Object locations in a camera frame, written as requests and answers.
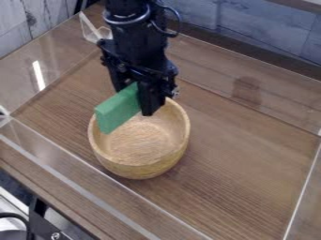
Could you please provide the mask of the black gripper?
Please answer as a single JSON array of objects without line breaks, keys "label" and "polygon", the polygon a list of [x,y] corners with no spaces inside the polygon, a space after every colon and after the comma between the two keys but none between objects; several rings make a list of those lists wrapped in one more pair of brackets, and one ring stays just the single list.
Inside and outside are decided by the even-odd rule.
[{"label": "black gripper", "polygon": [[103,65],[108,68],[116,92],[138,82],[142,114],[152,116],[164,105],[166,97],[175,95],[178,68],[166,56],[168,38],[166,22],[110,24],[112,39],[96,43],[102,50]]}]

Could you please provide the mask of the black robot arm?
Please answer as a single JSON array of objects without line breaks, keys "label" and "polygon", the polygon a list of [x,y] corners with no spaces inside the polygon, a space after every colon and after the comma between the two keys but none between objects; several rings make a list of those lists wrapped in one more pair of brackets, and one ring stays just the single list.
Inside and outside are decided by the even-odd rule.
[{"label": "black robot arm", "polygon": [[180,20],[176,10],[162,0],[106,0],[103,19],[111,39],[96,43],[115,91],[136,83],[144,116],[152,116],[176,89],[178,67],[167,58],[166,49],[168,38],[176,38],[180,30],[167,30],[166,11]]}]

